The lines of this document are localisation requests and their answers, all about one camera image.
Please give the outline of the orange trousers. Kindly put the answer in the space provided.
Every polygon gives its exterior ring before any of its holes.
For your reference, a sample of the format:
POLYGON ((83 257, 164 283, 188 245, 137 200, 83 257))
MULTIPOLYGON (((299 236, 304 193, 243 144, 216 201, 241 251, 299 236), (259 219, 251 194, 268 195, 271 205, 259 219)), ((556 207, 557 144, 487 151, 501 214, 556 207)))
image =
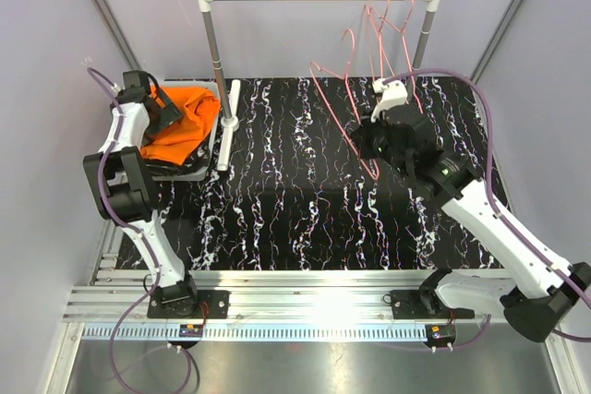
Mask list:
POLYGON ((221 108, 216 95, 202 87, 162 87, 182 113, 174 123, 140 149, 145 161, 164 161, 181 166, 206 140, 221 108))

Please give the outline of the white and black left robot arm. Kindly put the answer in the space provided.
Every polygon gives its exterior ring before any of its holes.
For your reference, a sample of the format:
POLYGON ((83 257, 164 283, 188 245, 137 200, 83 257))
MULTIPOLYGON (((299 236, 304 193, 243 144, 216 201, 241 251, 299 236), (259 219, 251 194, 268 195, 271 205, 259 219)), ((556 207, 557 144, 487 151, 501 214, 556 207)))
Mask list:
POLYGON ((83 159, 97 210, 123 231, 148 266, 151 302, 180 317, 193 316, 200 296, 164 232, 157 213, 156 184, 140 154, 148 137, 178 123, 182 114, 146 71, 127 71, 123 88, 95 68, 87 73, 112 101, 106 140, 97 153, 83 159))

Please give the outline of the black and white trousers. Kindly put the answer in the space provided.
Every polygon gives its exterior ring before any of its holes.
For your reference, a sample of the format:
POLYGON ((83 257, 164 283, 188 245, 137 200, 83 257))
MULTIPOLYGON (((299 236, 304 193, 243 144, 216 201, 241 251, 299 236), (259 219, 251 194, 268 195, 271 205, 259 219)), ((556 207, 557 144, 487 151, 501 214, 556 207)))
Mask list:
POLYGON ((140 154, 153 175, 172 177, 197 173, 211 159, 210 141, 184 140, 172 144, 152 143, 142 147, 140 154))

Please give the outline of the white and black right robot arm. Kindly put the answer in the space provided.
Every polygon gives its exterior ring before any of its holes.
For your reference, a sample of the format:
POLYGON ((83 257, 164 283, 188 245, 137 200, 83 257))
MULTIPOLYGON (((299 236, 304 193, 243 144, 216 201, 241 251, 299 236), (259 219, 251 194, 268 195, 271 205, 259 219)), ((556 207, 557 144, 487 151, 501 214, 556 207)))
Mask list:
POLYGON ((520 335, 543 342, 582 300, 590 266, 544 245, 503 207, 472 162, 437 147, 427 117, 364 115, 351 139, 364 160, 388 163, 428 203, 469 231, 508 275, 483 278, 436 269, 414 290, 390 292, 401 318, 501 316, 520 335))

